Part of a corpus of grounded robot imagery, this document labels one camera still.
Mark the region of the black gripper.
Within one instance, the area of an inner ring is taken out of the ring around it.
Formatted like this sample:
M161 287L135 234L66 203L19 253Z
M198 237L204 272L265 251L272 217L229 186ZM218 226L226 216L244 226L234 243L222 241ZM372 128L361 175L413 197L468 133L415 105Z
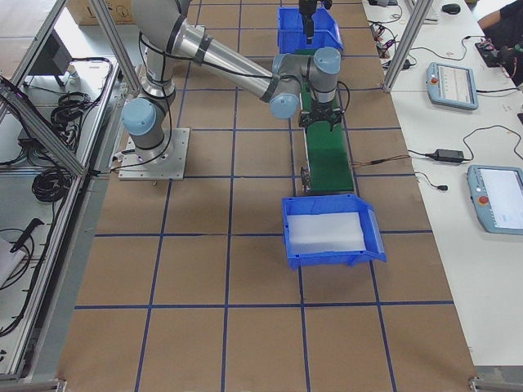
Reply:
M331 0L299 0L298 9L300 14L303 16L303 31L306 35L306 43L312 44L314 37L314 20L312 15L316 13L320 4L326 10L329 10L332 7Z
M308 110L303 110L299 117L300 127L309 127L313 123L327 122L329 130L332 131L334 126L342 121L342 110L339 107L333 107L331 102L319 103L311 102Z

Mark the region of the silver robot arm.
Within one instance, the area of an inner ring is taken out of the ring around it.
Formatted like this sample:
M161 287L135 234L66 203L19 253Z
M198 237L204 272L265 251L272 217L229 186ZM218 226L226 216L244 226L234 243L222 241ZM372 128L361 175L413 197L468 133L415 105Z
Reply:
M296 113L302 87L307 85L311 106L301 114L301 126L340 123L342 111L334 105L341 67L337 49L323 47L311 55L279 54L272 68L265 69L189 24L188 7L183 1L131 3L141 33L139 41L149 49L141 85L147 99L170 102L176 92L172 80L175 61L191 61L267 103L275 118L289 119Z

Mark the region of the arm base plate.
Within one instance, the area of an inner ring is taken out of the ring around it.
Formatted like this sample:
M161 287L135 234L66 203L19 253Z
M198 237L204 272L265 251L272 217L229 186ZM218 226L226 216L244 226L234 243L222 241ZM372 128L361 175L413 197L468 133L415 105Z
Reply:
M123 155L122 168L118 170L120 180L183 180L190 140L187 127L163 127L164 140L151 150L139 149L129 136L126 149L132 152Z

